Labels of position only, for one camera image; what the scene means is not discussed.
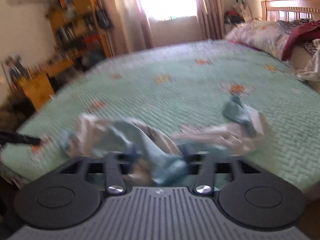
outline crumpled fabric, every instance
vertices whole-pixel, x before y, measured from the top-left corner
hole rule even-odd
[[[161,131],[136,120],[99,119],[82,114],[75,131],[66,131],[61,148],[70,157],[100,158],[108,152],[131,155],[131,174],[124,178],[132,185],[171,186],[188,174],[185,149],[206,154],[241,155],[255,149],[263,139],[264,115],[232,96],[223,109],[232,122],[201,130],[184,129],[167,137]]]

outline ribbed gray panel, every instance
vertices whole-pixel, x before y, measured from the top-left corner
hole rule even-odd
[[[215,203],[187,188],[134,187],[108,198],[83,224],[58,231],[28,226],[10,240],[307,240],[297,228],[258,232],[226,219]]]

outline bed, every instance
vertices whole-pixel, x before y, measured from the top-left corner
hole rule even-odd
[[[320,19],[320,0],[263,1],[264,20]],[[273,66],[270,71],[266,66]],[[266,138],[246,157],[320,197],[320,95],[287,73],[271,55],[227,41],[201,41],[109,59],[65,87],[18,132],[50,135],[34,154],[29,146],[7,145],[1,175],[18,185],[64,163],[59,142],[83,113],[102,118],[134,117],[170,135],[183,125],[225,123],[221,110],[230,85],[244,87],[242,101],[266,116]]]

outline floor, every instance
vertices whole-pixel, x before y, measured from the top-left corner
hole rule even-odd
[[[320,240],[320,200],[307,206],[299,227],[311,239]]]

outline sheer curtain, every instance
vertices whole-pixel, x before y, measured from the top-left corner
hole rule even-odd
[[[196,0],[197,16],[202,38],[222,39],[224,37],[223,0]]]
[[[154,47],[150,25],[140,0],[102,0],[114,25],[110,39],[115,55]]]

